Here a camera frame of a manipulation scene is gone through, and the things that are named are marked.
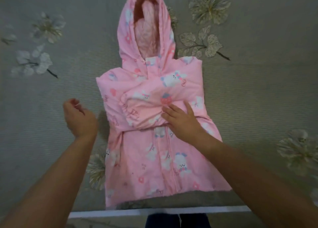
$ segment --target person's left arm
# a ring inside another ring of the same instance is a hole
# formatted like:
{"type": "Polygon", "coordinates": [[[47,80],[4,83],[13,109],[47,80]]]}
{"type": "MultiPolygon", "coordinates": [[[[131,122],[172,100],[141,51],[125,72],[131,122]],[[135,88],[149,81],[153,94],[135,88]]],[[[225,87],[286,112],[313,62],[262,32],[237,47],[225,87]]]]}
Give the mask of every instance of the person's left arm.
{"type": "Polygon", "coordinates": [[[7,227],[64,227],[83,180],[96,135],[95,115],[76,99],[63,104],[65,120],[75,139],[22,201],[4,219],[7,227]]]}

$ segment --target forearm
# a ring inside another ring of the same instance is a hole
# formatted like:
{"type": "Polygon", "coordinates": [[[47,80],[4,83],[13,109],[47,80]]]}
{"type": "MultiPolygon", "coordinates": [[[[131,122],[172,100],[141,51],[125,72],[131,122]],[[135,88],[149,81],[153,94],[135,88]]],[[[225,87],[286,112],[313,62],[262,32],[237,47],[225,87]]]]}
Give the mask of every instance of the forearm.
{"type": "Polygon", "coordinates": [[[200,139],[196,148],[269,227],[316,227],[317,208],[298,190],[287,186],[239,150],[208,134],[200,139]]]}
{"type": "Polygon", "coordinates": [[[77,138],[25,194],[3,227],[63,227],[83,180],[95,137],[77,138]]]}

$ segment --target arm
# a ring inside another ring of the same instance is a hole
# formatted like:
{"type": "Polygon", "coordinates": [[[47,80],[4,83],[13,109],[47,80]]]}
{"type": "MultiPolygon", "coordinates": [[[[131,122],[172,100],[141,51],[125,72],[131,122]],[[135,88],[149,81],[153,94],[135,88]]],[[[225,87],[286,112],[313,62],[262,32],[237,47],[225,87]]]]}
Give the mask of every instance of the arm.
{"type": "Polygon", "coordinates": [[[97,120],[76,99],[63,108],[75,140],[4,219],[2,228],[65,226],[95,142],[97,120]]]}
{"type": "Polygon", "coordinates": [[[239,150],[212,137],[177,106],[163,107],[162,117],[173,133],[197,148],[223,175],[244,203],[269,227],[317,227],[318,208],[300,191],[287,186],[239,150]]]}

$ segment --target hand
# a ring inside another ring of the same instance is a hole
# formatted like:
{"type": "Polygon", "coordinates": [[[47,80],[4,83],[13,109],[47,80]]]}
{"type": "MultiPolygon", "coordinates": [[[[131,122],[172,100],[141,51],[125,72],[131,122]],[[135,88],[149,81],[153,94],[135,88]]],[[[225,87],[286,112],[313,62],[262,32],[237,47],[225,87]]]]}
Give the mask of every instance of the hand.
{"type": "Polygon", "coordinates": [[[82,108],[79,100],[72,98],[65,101],[63,110],[67,127],[76,138],[96,138],[97,119],[91,111],[82,108]]]}
{"type": "Polygon", "coordinates": [[[197,121],[190,104],[188,102],[184,103],[187,113],[176,105],[171,104],[170,108],[162,108],[164,113],[161,116],[169,122],[168,126],[179,139],[196,146],[197,141],[200,141],[200,137],[206,135],[207,132],[197,121]]]}

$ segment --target jeans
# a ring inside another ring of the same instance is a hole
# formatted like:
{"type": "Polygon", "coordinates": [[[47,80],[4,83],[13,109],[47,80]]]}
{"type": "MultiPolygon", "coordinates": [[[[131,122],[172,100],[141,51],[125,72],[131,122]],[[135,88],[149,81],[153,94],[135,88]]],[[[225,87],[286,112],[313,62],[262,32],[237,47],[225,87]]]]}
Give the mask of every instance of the jeans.
{"type": "Polygon", "coordinates": [[[153,214],[148,216],[145,228],[211,228],[206,214],[153,214]]]}

